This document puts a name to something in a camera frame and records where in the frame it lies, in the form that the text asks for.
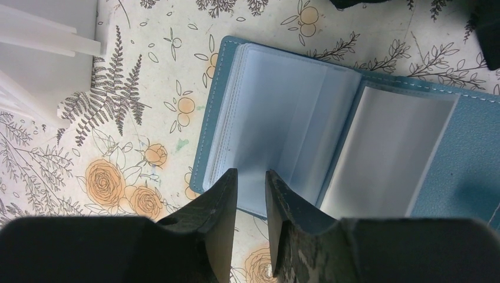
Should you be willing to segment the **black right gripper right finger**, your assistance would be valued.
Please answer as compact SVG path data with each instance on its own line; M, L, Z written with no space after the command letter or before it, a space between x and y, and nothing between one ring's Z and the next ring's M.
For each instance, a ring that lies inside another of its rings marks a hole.
M499 235L468 218L334 219L265 176L278 282L498 282Z

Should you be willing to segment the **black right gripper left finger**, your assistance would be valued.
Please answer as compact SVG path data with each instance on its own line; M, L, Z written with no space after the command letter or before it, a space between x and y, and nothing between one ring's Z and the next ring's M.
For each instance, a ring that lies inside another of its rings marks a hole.
M228 282L238 171L154 222L24 217L1 229L2 282Z

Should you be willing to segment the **blue leather card holder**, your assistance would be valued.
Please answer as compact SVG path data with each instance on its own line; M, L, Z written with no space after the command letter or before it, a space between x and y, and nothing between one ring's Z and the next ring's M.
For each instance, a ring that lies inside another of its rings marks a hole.
M239 172L265 218L276 171L332 218L466 217L499 229L499 97L223 38L190 187Z

